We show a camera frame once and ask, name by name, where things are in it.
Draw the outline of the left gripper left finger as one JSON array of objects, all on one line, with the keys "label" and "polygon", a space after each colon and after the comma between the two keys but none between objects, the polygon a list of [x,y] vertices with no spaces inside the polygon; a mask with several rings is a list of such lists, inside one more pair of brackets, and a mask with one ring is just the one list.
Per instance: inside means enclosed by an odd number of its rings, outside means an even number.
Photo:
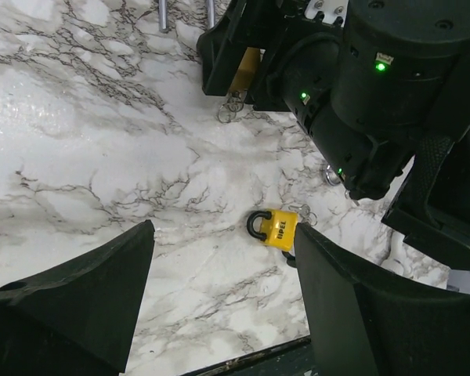
[{"label": "left gripper left finger", "polygon": [[0,287],[0,375],[125,372],[153,251],[146,220]]}]

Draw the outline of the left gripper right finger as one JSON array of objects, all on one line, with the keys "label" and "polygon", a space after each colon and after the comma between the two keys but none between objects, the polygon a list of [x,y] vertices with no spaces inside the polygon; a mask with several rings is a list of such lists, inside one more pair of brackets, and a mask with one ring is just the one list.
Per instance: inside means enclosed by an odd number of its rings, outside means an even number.
[{"label": "left gripper right finger", "polygon": [[295,257],[321,375],[470,375],[470,295],[381,268],[299,224]]}]

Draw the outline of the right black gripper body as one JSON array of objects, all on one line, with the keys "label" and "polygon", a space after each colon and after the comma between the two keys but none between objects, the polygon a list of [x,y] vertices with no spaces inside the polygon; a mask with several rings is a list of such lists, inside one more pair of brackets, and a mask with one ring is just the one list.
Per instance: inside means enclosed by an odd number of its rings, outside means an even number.
[{"label": "right black gripper body", "polygon": [[217,24],[197,40],[202,90],[225,96],[248,49],[261,63],[247,88],[246,104],[258,111],[288,112],[277,93],[281,65],[306,42],[341,36],[345,14],[317,9],[314,1],[231,1]]}]

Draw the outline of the small brass padlock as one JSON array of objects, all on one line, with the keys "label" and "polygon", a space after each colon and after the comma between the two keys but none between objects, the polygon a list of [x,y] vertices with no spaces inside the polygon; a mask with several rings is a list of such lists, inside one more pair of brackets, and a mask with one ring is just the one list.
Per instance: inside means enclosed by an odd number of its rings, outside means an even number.
[{"label": "small brass padlock", "polygon": [[259,68],[261,52],[257,48],[247,48],[229,88],[225,103],[219,108],[216,117],[222,124],[228,124],[244,109],[244,100],[251,82]]}]

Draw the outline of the yellow black padlock with keys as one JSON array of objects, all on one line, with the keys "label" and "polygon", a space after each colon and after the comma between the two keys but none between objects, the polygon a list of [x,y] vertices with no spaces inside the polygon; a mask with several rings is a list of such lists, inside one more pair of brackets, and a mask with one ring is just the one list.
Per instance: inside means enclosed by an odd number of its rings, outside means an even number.
[{"label": "yellow black padlock with keys", "polygon": [[300,222],[311,226],[318,222],[318,217],[307,204],[253,211],[248,216],[246,230],[265,246],[279,249],[286,258],[286,263],[291,268],[296,268],[294,239],[296,226]]}]

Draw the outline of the long shackle brass padlock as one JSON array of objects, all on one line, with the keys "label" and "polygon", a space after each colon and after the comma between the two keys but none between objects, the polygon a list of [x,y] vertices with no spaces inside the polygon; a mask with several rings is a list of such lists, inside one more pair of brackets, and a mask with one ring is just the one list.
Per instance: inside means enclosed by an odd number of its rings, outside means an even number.
[{"label": "long shackle brass padlock", "polygon": [[161,33],[177,28],[179,22],[209,30],[215,26],[218,1],[156,1]]}]

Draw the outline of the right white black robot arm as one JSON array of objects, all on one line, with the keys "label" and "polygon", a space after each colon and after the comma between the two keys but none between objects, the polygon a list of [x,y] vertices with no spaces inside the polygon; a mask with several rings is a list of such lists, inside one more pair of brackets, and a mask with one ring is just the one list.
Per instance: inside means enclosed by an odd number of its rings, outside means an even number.
[{"label": "right white black robot arm", "polygon": [[197,41],[202,89],[291,112],[355,200],[406,244],[470,270],[470,1],[232,1]]}]

